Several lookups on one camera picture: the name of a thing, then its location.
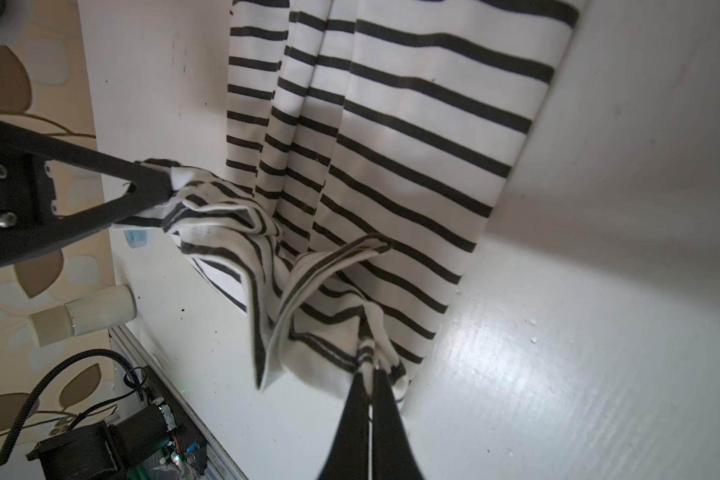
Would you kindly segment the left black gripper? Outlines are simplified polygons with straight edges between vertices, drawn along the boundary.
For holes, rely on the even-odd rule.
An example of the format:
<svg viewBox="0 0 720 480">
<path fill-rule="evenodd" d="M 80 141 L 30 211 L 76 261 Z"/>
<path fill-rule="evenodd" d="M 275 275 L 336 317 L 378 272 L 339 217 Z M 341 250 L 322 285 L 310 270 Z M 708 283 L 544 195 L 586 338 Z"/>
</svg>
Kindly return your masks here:
<svg viewBox="0 0 720 480">
<path fill-rule="evenodd" d="M 135 191 L 58 217 L 55 190 L 44 172 L 47 158 L 130 182 Z M 164 171 L 122 160 L 0 121 L 0 268 L 47 255 L 172 195 Z"/>
</svg>

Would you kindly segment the black white striped tank top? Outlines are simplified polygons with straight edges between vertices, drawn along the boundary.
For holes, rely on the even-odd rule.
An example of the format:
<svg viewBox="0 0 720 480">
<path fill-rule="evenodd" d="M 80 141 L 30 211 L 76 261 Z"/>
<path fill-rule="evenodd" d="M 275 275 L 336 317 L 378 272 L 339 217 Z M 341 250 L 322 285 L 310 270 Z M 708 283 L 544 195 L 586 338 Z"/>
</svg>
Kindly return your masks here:
<svg viewBox="0 0 720 480">
<path fill-rule="evenodd" d="M 236 1 L 222 175 L 170 160 L 160 229 L 249 319 L 255 383 L 403 402 L 581 1 Z"/>
</svg>

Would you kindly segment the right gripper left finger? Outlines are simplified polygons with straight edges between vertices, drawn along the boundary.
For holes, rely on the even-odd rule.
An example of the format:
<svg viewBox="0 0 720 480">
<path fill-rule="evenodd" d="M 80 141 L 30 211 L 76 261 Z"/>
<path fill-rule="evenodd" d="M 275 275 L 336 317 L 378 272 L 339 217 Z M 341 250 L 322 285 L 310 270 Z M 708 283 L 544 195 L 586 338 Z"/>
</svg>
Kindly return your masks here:
<svg viewBox="0 0 720 480">
<path fill-rule="evenodd" d="M 341 419 L 319 480 L 369 478 L 370 399 L 363 376 L 354 376 Z"/>
</svg>

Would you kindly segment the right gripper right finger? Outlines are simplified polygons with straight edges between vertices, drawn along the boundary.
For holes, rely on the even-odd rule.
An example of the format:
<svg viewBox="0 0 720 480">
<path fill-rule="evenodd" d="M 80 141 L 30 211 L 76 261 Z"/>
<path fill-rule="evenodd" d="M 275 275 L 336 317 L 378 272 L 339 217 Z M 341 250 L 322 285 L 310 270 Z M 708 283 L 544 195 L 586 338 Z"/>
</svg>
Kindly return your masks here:
<svg viewBox="0 0 720 480">
<path fill-rule="evenodd" d="M 371 406 L 371 478 L 422 480 L 423 475 L 408 442 L 391 383 L 382 369 L 374 371 Z"/>
</svg>

